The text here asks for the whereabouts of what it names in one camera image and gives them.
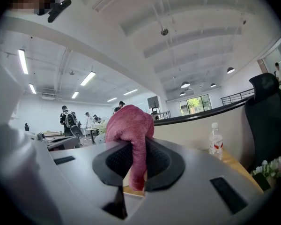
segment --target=ceiling sprinkler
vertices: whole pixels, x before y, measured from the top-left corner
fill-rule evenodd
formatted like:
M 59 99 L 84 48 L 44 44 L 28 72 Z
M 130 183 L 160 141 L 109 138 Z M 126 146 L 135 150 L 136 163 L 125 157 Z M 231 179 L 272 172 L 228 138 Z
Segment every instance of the ceiling sprinkler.
M 166 28 L 163 28 L 160 33 L 161 33 L 161 35 L 166 36 L 169 33 L 169 30 L 167 30 Z

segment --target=pink towel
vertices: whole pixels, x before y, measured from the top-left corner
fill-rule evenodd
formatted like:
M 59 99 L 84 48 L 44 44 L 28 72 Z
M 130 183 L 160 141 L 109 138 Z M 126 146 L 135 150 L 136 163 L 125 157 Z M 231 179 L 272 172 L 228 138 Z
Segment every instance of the pink towel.
M 106 131 L 106 142 L 122 139 L 133 145 L 133 164 L 129 185 L 136 191 L 144 188 L 146 166 L 145 137 L 152 138 L 154 122 L 150 114 L 134 105 L 127 105 L 118 110 L 109 120 Z

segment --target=black office chair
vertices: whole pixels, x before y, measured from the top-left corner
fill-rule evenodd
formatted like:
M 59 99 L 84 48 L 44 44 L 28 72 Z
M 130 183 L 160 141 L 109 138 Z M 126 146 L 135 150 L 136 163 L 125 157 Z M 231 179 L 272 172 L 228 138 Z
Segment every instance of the black office chair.
M 281 155 L 281 90 L 277 78 L 265 73 L 251 78 L 255 95 L 244 105 L 255 144 L 255 160 L 248 171 L 255 170 L 263 160 Z

